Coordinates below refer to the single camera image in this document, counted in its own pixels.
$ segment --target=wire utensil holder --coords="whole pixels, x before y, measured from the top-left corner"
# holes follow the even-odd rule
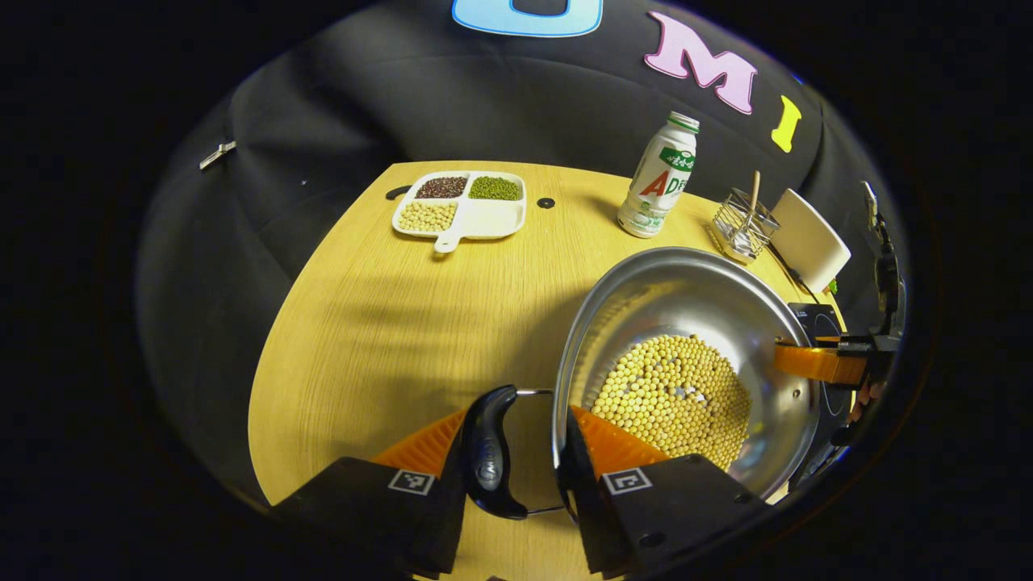
[[[731,193],[714,215],[714,228],[721,251],[748,265],[771,243],[771,236],[779,228],[779,223],[760,202],[751,215],[750,196],[741,189],[731,188]]]

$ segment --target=pot handle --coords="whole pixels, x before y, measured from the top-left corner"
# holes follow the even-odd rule
[[[552,390],[518,390],[502,386],[478,397],[463,421],[460,458],[466,493],[484,512],[497,517],[523,520],[529,514],[563,507],[528,511],[509,492],[509,446],[502,420],[518,396],[552,394]]]

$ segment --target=yellow wooden tabletop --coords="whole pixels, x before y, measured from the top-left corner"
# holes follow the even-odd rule
[[[435,255],[433,239],[397,234],[401,197],[384,194],[446,170],[509,172],[527,187],[527,221],[500,240],[463,240]],[[506,384],[552,388],[582,300],[620,261],[649,248],[719,253],[705,226],[718,204],[683,194],[644,240],[616,222],[630,180],[496,161],[397,163],[338,220],[277,315],[255,372],[251,460],[273,504],[342,456],[368,459]],[[539,197],[556,206],[539,208]],[[770,252],[747,267],[786,302],[813,302]],[[831,295],[821,302],[836,307]],[[559,502],[549,398],[522,398],[504,421],[513,496]],[[565,513],[492,517],[467,499],[451,579],[600,579],[589,575]]]

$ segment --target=pink letter m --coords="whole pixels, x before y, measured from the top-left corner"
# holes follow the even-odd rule
[[[692,73],[700,88],[710,87],[723,75],[724,83],[714,91],[718,98],[746,115],[753,112],[750,91],[753,75],[757,73],[753,65],[733,53],[724,52],[715,57],[691,28],[658,12],[650,12],[649,16],[660,21],[660,48],[655,55],[646,55],[646,64],[664,74],[685,79],[689,71],[682,64],[684,55],[689,58]]]

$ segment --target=blue letter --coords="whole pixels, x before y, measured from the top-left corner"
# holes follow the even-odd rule
[[[562,14],[542,17],[513,8],[512,0],[456,0],[452,19],[459,24],[512,36],[581,36],[602,22],[602,0],[567,0]]]

